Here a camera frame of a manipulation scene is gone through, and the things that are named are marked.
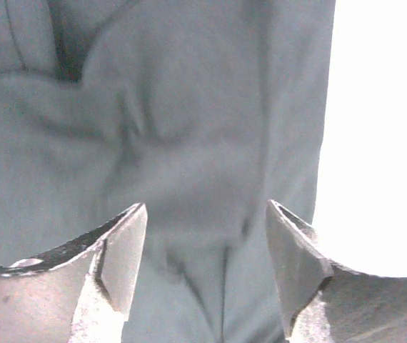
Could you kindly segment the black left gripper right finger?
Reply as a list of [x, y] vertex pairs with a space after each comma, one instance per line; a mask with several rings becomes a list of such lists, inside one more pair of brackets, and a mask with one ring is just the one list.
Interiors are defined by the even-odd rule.
[[266, 237], [288, 342], [407, 342], [407, 277], [327, 257], [316, 230], [274, 200]]

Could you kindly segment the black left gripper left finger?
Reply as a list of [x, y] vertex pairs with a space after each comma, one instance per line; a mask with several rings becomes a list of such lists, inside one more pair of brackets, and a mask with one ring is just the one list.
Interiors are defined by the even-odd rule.
[[0, 342], [120, 342], [148, 214], [134, 204], [104, 225], [0, 266]]

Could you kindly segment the black t shirt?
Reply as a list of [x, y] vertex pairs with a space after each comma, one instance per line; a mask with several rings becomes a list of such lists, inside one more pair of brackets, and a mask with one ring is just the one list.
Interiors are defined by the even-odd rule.
[[148, 211], [124, 342], [282, 342], [269, 199], [311, 221], [333, 1], [0, 1], [0, 265]]

